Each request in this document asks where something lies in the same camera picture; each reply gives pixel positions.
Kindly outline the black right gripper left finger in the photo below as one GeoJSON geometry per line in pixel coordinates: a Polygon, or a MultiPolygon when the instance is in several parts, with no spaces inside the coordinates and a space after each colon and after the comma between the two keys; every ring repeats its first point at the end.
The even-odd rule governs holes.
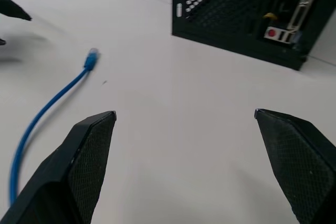
{"type": "Polygon", "coordinates": [[[91,223],[106,173],[114,111],[75,124],[38,166],[1,223],[91,223]]]}

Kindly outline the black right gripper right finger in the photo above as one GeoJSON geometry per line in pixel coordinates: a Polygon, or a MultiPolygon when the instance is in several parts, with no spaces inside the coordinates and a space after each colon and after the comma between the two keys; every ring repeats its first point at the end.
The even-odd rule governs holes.
{"type": "Polygon", "coordinates": [[[299,223],[335,223],[335,146],[309,121],[266,109],[254,117],[299,223]]]}

